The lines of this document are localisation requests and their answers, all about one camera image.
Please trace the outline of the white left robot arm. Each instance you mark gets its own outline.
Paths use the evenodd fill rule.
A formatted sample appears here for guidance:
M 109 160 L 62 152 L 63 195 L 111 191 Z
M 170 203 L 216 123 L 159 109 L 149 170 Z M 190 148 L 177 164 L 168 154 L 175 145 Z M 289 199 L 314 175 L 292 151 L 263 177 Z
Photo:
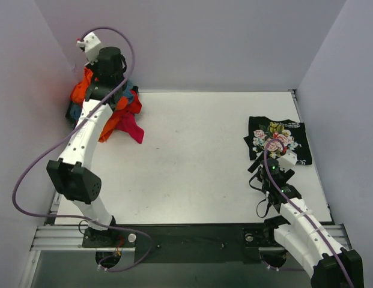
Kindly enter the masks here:
M 91 163 L 107 121 L 115 110 L 129 103 L 123 96 L 127 66 L 119 48 L 105 47 L 89 68 L 91 83 L 75 132 L 58 159 L 50 160 L 46 169 L 56 191 L 79 208 L 90 231 L 97 233 L 96 240 L 111 247 L 118 238 L 117 231 L 110 227 L 115 220 L 99 196 L 102 180 L 91 171 Z

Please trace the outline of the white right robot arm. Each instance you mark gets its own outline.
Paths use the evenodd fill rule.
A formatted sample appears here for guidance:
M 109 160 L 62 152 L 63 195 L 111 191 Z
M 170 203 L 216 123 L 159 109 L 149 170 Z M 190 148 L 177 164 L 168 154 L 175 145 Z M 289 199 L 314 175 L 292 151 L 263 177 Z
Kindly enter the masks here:
M 250 166 L 261 183 L 268 207 L 278 215 L 264 221 L 262 239 L 280 245 L 308 274 L 312 287 L 364 287 L 363 262 L 356 250 L 346 249 L 313 215 L 299 191 L 288 183 L 294 160 L 258 157 Z

